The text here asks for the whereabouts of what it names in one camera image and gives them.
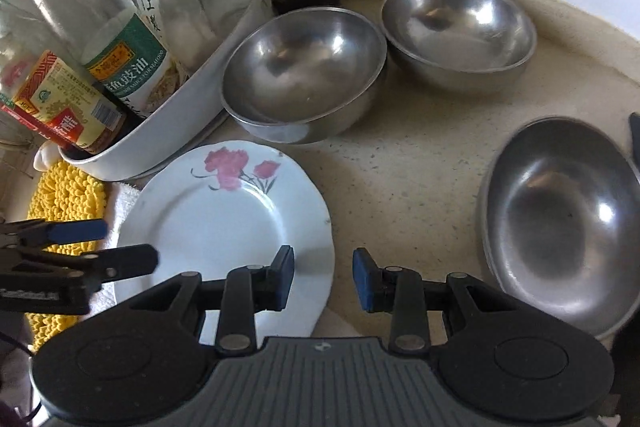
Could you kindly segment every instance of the yellow chenille sponge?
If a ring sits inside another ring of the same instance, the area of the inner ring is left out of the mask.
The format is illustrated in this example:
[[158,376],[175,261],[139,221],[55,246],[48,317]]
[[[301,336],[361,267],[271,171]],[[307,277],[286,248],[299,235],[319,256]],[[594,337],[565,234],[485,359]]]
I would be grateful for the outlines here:
[[[59,161],[42,174],[36,193],[31,198],[28,219],[77,221],[104,217],[106,195],[104,184],[64,161]],[[49,251],[80,255],[97,248],[97,241],[55,245]],[[78,322],[75,315],[27,314],[33,330],[33,349],[37,351],[53,335]]]

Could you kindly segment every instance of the pink flower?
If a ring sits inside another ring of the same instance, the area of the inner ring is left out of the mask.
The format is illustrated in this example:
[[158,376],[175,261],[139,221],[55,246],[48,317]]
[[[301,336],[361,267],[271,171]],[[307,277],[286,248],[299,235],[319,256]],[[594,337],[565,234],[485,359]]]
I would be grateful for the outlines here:
[[272,162],[271,160],[265,160],[260,165],[256,165],[254,168],[254,176],[261,180],[268,180],[271,178],[280,167],[279,163]]
[[240,187],[240,174],[249,162],[246,151],[230,151],[226,147],[210,152],[204,160],[207,172],[218,171],[216,177],[220,188],[236,190]]

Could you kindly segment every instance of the yellow label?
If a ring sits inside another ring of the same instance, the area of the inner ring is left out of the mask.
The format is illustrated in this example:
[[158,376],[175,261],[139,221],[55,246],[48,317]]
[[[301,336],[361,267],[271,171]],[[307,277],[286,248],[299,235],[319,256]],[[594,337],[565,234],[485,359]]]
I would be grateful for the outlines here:
[[113,103],[50,51],[39,58],[13,101],[91,153],[107,147],[124,119]]
[[118,42],[97,64],[89,68],[97,80],[103,81],[118,71],[133,58],[133,52],[124,43]]

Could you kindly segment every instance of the black circular cover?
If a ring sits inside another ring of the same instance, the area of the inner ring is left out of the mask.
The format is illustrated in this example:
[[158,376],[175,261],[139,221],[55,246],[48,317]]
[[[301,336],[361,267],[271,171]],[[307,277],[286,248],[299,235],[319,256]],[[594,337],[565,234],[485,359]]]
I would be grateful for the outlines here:
[[482,314],[449,339],[437,364],[460,400],[527,423],[581,415],[606,396],[613,377],[598,341],[539,313]]
[[207,370],[204,348],[155,314],[113,315],[100,327],[94,317],[44,344],[32,373],[46,409],[72,423],[133,425],[193,396]]

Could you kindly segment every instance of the plate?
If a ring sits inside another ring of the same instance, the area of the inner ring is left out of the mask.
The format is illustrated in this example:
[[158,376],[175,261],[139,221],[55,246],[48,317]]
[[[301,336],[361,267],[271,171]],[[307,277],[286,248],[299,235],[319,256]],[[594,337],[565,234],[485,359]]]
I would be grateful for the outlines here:
[[[329,297],[334,242],[326,204],[305,171],[282,152],[234,140],[174,160],[140,193],[118,246],[149,243],[160,255],[151,275],[115,283],[117,302],[183,271],[224,279],[239,266],[269,265],[281,245],[296,259],[287,307],[255,315],[258,345],[268,336],[308,337]],[[200,341],[213,344],[217,311]]]

